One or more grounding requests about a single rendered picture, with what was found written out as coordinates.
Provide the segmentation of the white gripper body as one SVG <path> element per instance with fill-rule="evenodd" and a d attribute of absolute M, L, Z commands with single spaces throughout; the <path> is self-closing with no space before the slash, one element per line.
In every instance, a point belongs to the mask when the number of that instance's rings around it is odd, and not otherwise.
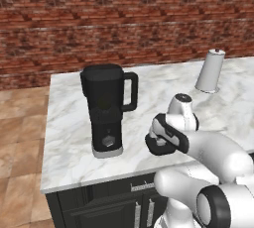
<path fill-rule="evenodd" d="M 149 136 L 156 141 L 157 146 L 165 146 L 167 143 L 165 124 L 162 124 L 159 120 L 154 119 L 149 130 Z"/>

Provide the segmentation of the white paper towel roll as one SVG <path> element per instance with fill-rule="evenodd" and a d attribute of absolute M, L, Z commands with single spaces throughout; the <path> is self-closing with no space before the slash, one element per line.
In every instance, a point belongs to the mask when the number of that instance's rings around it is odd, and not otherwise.
<path fill-rule="evenodd" d="M 197 90 L 210 94 L 218 91 L 217 83 L 224 57 L 225 51 L 223 50 L 211 49 L 208 51 L 195 84 Z"/>

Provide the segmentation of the dark drawer front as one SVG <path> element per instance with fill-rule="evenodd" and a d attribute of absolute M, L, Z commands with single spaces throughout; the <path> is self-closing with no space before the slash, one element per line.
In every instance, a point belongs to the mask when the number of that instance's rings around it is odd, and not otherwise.
<path fill-rule="evenodd" d="M 147 173 L 79 188 L 72 188 L 58 193 L 60 205 L 63 211 L 85 206 L 88 202 L 103 197 L 133 193 L 130 183 L 133 185 L 154 182 L 154 173 Z"/>

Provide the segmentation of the black blender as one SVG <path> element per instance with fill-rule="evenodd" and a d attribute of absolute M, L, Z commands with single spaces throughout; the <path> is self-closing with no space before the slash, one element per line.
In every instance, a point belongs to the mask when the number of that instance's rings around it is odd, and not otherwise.
<path fill-rule="evenodd" d="M 117 64 L 85 67 L 80 73 L 91 122 L 91 147 L 98 159 L 123 153 L 123 113 L 134 111 L 138 102 L 138 75 L 124 72 Z"/>

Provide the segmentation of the dark cabinet door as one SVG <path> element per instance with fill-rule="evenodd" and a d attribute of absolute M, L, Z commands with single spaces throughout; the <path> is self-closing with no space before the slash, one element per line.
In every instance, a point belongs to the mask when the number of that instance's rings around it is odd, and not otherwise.
<path fill-rule="evenodd" d="M 151 227 L 147 227 L 147 214 L 148 214 L 149 198 L 151 198 L 155 202 L 153 223 L 152 223 Z M 157 219 L 164 213 L 164 211 L 167 207 L 167 202 L 168 202 L 168 198 L 163 197 L 159 194 L 145 194 L 143 196 L 143 203 L 142 203 L 141 227 L 142 228 L 153 228 Z"/>
<path fill-rule="evenodd" d="M 134 228 L 135 203 L 127 199 L 104 206 L 94 206 L 66 212 L 66 228 Z"/>

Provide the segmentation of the dark kitchen island cabinet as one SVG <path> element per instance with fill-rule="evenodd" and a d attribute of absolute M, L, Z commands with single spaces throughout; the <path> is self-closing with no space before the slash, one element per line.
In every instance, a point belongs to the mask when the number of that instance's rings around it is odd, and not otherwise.
<path fill-rule="evenodd" d="M 48 206 L 50 208 L 52 218 L 53 218 L 56 228 L 66 228 L 65 223 L 64 223 L 64 214 L 66 212 L 69 212 L 72 210 L 80 210 L 82 208 L 88 208 L 88 207 L 94 207 L 94 206 L 104 206 L 106 204 L 112 204 L 114 202 L 122 202 L 127 199 L 137 199 L 138 200 L 138 202 L 141 204 L 141 217 L 142 217 L 143 196 L 145 194 L 158 194 L 155 188 L 150 188 L 150 189 L 146 189 L 146 190 L 136 191 L 133 193 L 125 193 L 122 195 L 115 195 L 115 196 L 109 196 L 109 197 L 103 197 L 100 199 L 95 199 L 93 201 L 88 202 L 83 207 L 78 207 L 75 209 L 63 211 L 61 208 L 61 205 L 60 205 L 58 193 L 59 193 L 59 191 L 46 194 Z"/>

